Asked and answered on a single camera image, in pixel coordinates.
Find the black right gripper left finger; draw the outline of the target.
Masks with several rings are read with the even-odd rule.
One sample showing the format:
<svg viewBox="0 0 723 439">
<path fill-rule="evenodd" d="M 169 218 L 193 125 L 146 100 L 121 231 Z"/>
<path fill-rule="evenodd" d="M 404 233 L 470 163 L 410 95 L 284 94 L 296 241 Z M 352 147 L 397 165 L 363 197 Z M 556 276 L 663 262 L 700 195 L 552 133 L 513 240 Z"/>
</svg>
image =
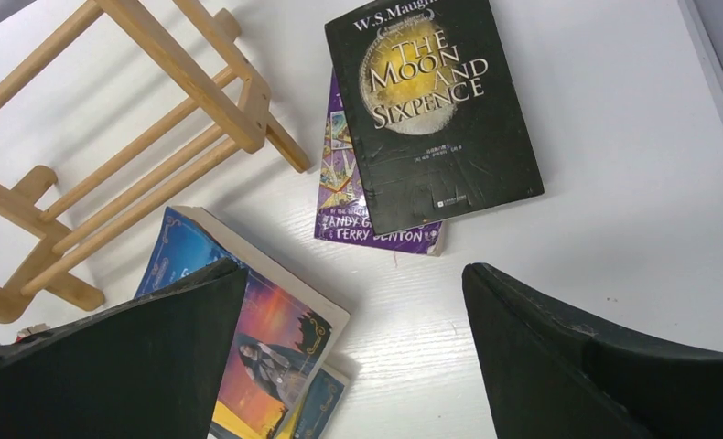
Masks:
<svg viewBox="0 0 723 439">
<path fill-rule="evenodd" d="M 204 438 L 247 272 L 222 259 L 94 316 L 0 344 L 0 438 Z"/>
</svg>

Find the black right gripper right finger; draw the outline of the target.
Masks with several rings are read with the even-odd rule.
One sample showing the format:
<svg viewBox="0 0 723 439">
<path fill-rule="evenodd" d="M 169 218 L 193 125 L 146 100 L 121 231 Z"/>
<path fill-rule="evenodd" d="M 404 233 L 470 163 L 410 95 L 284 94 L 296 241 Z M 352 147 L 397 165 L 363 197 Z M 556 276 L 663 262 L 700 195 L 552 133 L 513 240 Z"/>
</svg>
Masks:
<svg viewBox="0 0 723 439">
<path fill-rule="evenodd" d="M 723 352 L 653 337 L 487 263 L 462 292 L 500 438 L 723 438 Z"/>
</svg>

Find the blue Jane Eyre book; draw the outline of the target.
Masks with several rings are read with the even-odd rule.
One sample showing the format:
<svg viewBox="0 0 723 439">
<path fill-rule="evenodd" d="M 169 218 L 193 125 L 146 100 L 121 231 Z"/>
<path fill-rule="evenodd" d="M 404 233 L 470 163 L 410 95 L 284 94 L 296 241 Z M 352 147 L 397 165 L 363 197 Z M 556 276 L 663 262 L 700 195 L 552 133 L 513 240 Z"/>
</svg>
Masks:
<svg viewBox="0 0 723 439">
<path fill-rule="evenodd" d="M 199 207 L 165 209 L 135 294 L 151 294 L 221 259 L 246 271 L 247 281 L 209 435 L 276 438 L 350 315 Z"/>
</svg>

